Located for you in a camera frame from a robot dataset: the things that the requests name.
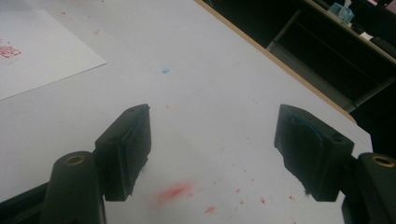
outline white table surface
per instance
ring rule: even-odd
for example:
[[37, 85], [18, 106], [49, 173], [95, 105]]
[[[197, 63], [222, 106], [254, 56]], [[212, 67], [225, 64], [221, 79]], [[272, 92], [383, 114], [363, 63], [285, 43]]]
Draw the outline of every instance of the white table surface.
[[[147, 103], [148, 164], [132, 197], [106, 203], [108, 223], [343, 223], [342, 194], [317, 203], [284, 168], [278, 108], [310, 111], [355, 142], [355, 156], [371, 151], [369, 134], [196, 2], [0, 1], [0, 13], [33, 9], [107, 64], [0, 101], [0, 201], [49, 181], [58, 158], [93, 151], [123, 110]], [[177, 184], [188, 192], [158, 204]]]

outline red stain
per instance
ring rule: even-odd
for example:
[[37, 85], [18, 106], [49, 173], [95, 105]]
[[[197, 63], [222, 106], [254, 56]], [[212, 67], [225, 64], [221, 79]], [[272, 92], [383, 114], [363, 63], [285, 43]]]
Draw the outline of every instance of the red stain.
[[0, 55], [3, 57], [11, 58], [11, 57], [17, 56], [18, 54], [21, 54], [21, 52], [19, 50], [14, 49], [11, 46], [1, 46], [0, 45]]
[[215, 206], [210, 206], [206, 208], [206, 211], [204, 212], [204, 214], [208, 213], [208, 214], [214, 214], [216, 211], [216, 207]]
[[161, 192], [157, 196], [157, 204], [164, 205], [166, 203], [170, 203], [183, 195], [187, 195], [187, 197], [192, 197], [192, 193], [190, 191], [193, 189], [193, 185], [191, 183], [177, 183], [171, 188], [167, 189], [164, 192]]

